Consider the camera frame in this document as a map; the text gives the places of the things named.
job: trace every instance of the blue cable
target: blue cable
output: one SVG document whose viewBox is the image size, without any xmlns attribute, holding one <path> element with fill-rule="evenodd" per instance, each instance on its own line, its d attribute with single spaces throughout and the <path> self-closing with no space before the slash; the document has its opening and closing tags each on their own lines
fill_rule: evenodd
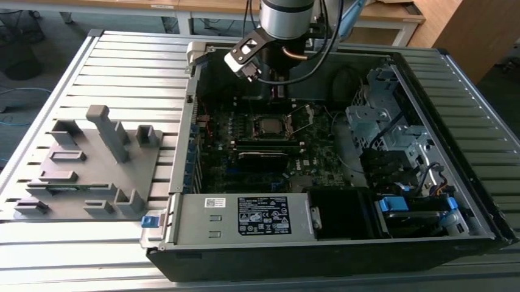
<svg viewBox="0 0 520 292">
<path fill-rule="evenodd" d="M 53 93 L 53 91 L 50 91 L 49 89 L 45 89 L 45 88 L 23 87 L 23 88 L 14 88 L 14 89 L 6 90 L 6 91 L 0 92 L 0 94 L 6 94 L 6 93 L 10 93 L 10 92 L 12 92 L 12 91 L 19 91 L 19 90 L 38 90 L 38 91 L 45 91 L 45 92 L 47 92 L 49 94 Z"/>
<path fill-rule="evenodd" d="M 45 88 L 22 87 L 22 88 L 8 89 L 8 90 L 0 92 L 0 95 L 2 95 L 2 94 L 6 94 L 6 93 L 10 93 L 10 92 L 14 92 L 14 91 L 19 91 L 19 90 L 37 90 L 37 91 L 45 91 L 45 92 L 47 92 L 50 95 L 51 95 L 51 93 L 53 93 L 51 90 L 45 89 Z M 31 123 L 7 123 L 7 122 L 0 122 L 0 124 L 2 124 L 2 125 L 6 125 L 6 126 L 16 126 L 16 127 L 23 127 L 23 126 L 31 125 Z"/>
<path fill-rule="evenodd" d="M 22 126 L 29 126 L 31 123 L 6 123 L 6 122 L 0 122 L 0 124 L 6 125 L 6 126 L 22 127 Z"/>
</svg>

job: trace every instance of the white label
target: white label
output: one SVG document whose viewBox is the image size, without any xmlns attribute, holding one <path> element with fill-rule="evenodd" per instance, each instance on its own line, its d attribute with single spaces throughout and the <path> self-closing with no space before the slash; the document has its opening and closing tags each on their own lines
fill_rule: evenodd
<svg viewBox="0 0 520 292">
<path fill-rule="evenodd" d="M 150 5 L 153 8 L 161 8 L 161 9 L 173 9 L 173 6 L 170 5 Z"/>
<path fill-rule="evenodd" d="M 403 21 L 405 21 L 407 23 L 420 23 L 423 20 L 405 18 Z"/>
<path fill-rule="evenodd" d="M 206 198 L 205 207 L 206 208 L 226 208 L 226 199 L 225 198 Z"/>
</svg>

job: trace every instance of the power supply label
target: power supply label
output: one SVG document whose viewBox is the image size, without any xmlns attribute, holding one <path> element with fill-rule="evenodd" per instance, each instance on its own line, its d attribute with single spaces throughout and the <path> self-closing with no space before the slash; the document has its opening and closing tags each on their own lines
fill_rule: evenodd
<svg viewBox="0 0 520 292">
<path fill-rule="evenodd" d="M 287 196 L 238 198 L 238 233 L 276 235 L 292 233 Z"/>
</svg>

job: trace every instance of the metal slotted surface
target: metal slotted surface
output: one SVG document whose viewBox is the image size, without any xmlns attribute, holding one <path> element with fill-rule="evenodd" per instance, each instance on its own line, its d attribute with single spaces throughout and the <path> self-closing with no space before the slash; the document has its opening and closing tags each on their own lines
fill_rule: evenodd
<svg viewBox="0 0 520 292">
<path fill-rule="evenodd" d="M 54 139 L 45 134 L 53 120 L 85 119 L 91 104 L 111 108 L 111 119 L 127 129 L 152 124 L 165 131 L 157 162 L 149 209 L 166 205 L 180 118 L 189 76 L 185 53 L 192 41 L 236 42 L 234 38 L 208 40 L 201 36 L 105 32 L 89 37 L 55 92 L 29 131 L 0 177 L 0 201 L 25 194 L 23 183 L 39 172 Z M 520 229 L 520 159 L 518 140 L 496 118 L 484 99 L 447 56 L 430 49 L 345 46 L 347 49 L 399 51 L 420 79 L 450 126 L 459 146 L 495 197 L 515 229 Z M 431 271 L 356 277 L 284 279 L 252 282 L 172 283 L 153 266 L 139 245 L 137 222 L 6 223 L 0 224 L 2 291 L 97 291 L 204 289 L 246 290 L 331 285 L 393 283 L 400 289 L 434 290 L 443 283 L 470 285 L 486 278 L 518 285 L 520 247 L 496 254 L 468 257 Z"/>
</svg>

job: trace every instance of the motherboard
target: motherboard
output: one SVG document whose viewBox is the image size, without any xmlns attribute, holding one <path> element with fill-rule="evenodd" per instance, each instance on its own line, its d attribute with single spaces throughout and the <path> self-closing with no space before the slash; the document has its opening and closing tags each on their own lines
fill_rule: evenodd
<svg viewBox="0 0 520 292">
<path fill-rule="evenodd" d="M 344 186 L 341 161 L 323 105 L 289 102 L 276 108 L 252 100 L 201 102 L 204 193 L 288 193 Z"/>
</svg>

